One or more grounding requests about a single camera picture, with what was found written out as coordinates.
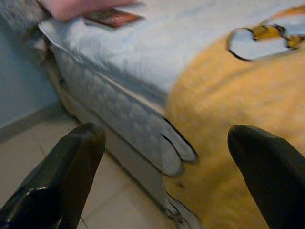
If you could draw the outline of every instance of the white floor tile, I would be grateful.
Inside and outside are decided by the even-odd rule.
[[[0,145],[0,208],[43,158],[29,131]]]
[[[80,223],[78,224],[77,229],[87,229],[85,224],[83,223],[82,219],[80,220]]]
[[[79,125],[78,121],[67,114],[55,115],[54,117],[39,123],[30,131],[35,141],[47,155],[58,141]]]
[[[136,185],[85,219],[90,229],[173,229],[175,225]]]
[[[85,204],[82,214],[83,218],[86,220],[87,217],[97,211],[109,199],[125,190],[131,182],[131,178],[124,170],[105,153]]]

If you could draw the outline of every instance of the light blue bedsheet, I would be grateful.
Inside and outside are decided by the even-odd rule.
[[[51,42],[123,87],[165,104],[198,53],[231,30],[254,25],[304,0],[142,0],[120,9],[146,17],[116,31],[82,19],[40,24]]]

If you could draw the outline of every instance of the blanket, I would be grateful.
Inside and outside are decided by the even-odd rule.
[[[36,0],[0,0],[1,29],[12,32],[33,49],[31,54],[37,62],[42,62],[48,54],[47,42],[38,24],[50,16]]]
[[[196,152],[182,160],[182,173],[164,177],[179,228],[267,228],[230,156],[231,126],[255,125],[305,153],[304,36],[259,26],[248,29],[256,42],[282,39],[286,52],[243,59],[231,50],[230,34],[204,50],[169,95],[166,118]]]

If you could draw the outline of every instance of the mattress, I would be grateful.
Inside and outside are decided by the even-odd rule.
[[[73,96],[156,168],[172,174],[179,157],[194,155],[163,117],[167,95],[187,64],[232,29],[303,2],[142,0],[121,9],[146,19],[116,31],[86,26],[81,18],[47,20],[40,29]]]

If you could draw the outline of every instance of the bed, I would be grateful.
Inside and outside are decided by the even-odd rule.
[[[67,111],[82,122],[105,124],[110,153],[179,228],[194,229],[202,226],[198,217],[169,196],[163,182],[163,176],[183,173],[182,161],[198,159],[189,139],[168,120],[169,95],[215,40],[301,3],[142,0],[119,9],[145,20],[116,31],[87,26],[82,18],[49,19],[39,28],[51,42],[55,60],[46,67]]]

